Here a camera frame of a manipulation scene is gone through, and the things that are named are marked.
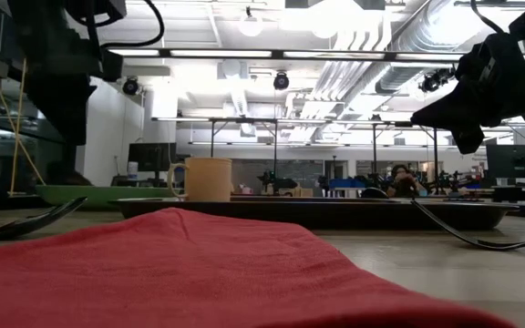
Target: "wooden table surface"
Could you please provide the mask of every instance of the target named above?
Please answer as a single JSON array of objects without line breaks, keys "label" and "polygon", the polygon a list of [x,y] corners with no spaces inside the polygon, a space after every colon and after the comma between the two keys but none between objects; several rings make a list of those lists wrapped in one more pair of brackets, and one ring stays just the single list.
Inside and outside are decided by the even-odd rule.
[{"label": "wooden table surface", "polygon": [[[0,211],[0,224],[35,214]],[[122,220],[116,212],[77,212],[25,240]],[[315,231],[358,267],[413,291],[495,313],[525,327],[525,250],[480,251],[442,231]],[[508,217],[489,241],[525,240],[525,218]],[[0,241],[0,245],[12,241]]]}]

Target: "green bowl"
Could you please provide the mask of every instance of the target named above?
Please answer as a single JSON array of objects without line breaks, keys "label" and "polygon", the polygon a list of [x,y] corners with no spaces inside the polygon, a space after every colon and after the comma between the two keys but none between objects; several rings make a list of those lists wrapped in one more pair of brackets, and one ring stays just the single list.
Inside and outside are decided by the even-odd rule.
[{"label": "green bowl", "polygon": [[136,187],[93,187],[93,186],[36,186],[36,193],[50,205],[61,205],[78,197],[88,200],[82,205],[87,210],[116,210],[111,200],[131,198],[166,198],[172,197],[165,188]]}]

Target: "yellow rope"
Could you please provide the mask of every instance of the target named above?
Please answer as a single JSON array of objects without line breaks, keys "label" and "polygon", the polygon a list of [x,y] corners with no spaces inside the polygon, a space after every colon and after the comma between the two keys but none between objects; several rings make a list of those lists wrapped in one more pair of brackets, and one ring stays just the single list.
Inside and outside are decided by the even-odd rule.
[{"label": "yellow rope", "polygon": [[9,190],[10,195],[14,195],[15,187],[15,170],[17,164],[17,149],[19,148],[19,125],[22,117],[22,105],[24,105],[24,86],[26,85],[26,64],[27,60],[24,59],[24,66],[22,68],[22,84],[19,86],[19,104],[17,105],[17,120],[15,125],[15,149],[14,149],[14,164],[11,171],[11,188]]},{"label": "yellow rope", "polygon": [[42,179],[42,176],[40,175],[40,172],[37,170],[36,165],[34,164],[34,162],[32,161],[32,159],[29,157],[29,154],[27,153],[27,149],[26,149],[26,147],[24,146],[24,143],[22,142],[21,139],[19,139],[19,138],[17,137],[19,131],[15,128],[14,121],[11,119],[11,115],[9,114],[9,107],[7,106],[7,102],[5,102],[4,93],[3,93],[3,91],[1,90],[1,86],[0,86],[0,99],[1,99],[1,103],[4,105],[4,108],[5,108],[5,113],[7,114],[7,120],[9,121],[9,124],[11,125],[11,129],[14,131],[14,134],[15,134],[15,140],[17,141],[17,144],[19,144],[19,147],[21,147],[22,150],[24,151],[24,154],[26,155],[27,161],[28,161],[29,164],[31,165],[32,169],[34,169],[34,172],[36,173],[37,178],[40,180],[40,182],[41,182],[43,185],[46,185],[46,183],[45,183],[44,180]]}]

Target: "laboratory room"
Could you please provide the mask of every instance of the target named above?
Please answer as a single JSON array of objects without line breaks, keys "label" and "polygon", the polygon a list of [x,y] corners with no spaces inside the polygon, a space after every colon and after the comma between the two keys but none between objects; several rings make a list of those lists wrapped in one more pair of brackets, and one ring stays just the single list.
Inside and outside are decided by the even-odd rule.
[{"label": "laboratory room", "polygon": [[0,328],[525,327],[525,1],[0,0]]}]

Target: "yellow mug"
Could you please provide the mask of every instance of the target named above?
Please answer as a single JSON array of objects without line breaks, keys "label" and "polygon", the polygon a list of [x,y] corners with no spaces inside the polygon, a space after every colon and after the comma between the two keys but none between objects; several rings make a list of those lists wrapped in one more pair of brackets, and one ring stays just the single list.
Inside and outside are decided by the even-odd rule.
[{"label": "yellow mug", "polygon": [[[173,172],[184,168],[185,194],[173,188]],[[230,201],[232,192],[232,161],[216,158],[187,158],[185,164],[172,164],[168,171],[168,187],[178,198],[188,201]]]}]

